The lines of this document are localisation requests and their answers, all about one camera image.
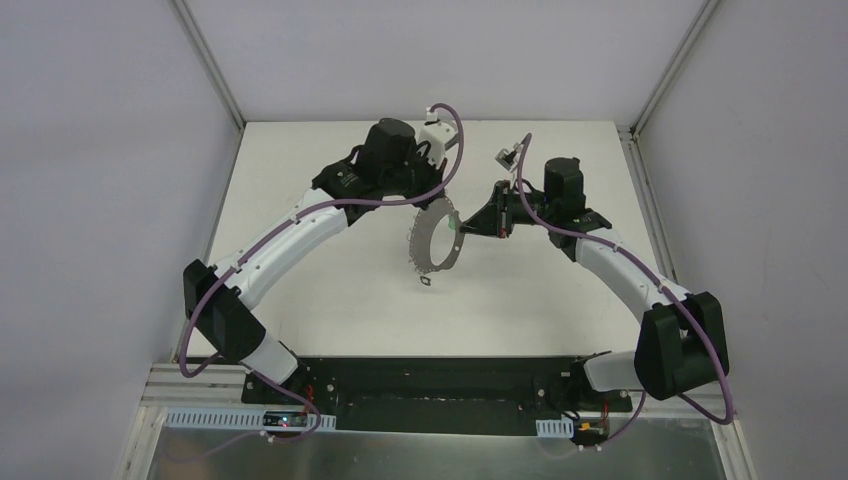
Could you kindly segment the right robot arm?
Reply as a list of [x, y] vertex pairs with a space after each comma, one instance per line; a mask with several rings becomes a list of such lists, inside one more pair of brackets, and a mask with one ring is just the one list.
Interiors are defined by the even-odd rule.
[[587, 207], [579, 159], [548, 160], [542, 189], [526, 180], [496, 182], [490, 199], [460, 230], [505, 239], [517, 225], [541, 223], [551, 225], [552, 245], [599, 278], [640, 326], [634, 350], [577, 363], [567, 384], [573, 405], [590, 410], [608, 391], [623, 389], [666, 400], [728, 375], [719, 300], [675, 284], [630, 252], [612, 224]]

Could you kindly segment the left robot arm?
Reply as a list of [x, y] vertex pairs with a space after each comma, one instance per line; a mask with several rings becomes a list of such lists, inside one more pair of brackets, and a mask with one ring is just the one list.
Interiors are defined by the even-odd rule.
[[298, 357], [253, 315], [264, 295], [321, 243], [366, 213], [384, 206], [425, 209], [442, 197], [447, 154], [462, 148], [456, 122], [430, 112], [420, 129], [383, 118], [363, 143], [324, 167], [275, 226], [209, 266], [194, 260], [183, 271], [189, 332], [199, 331], [225, 360], [267, 379], [281, 404], [297, 402], [305, 378]]

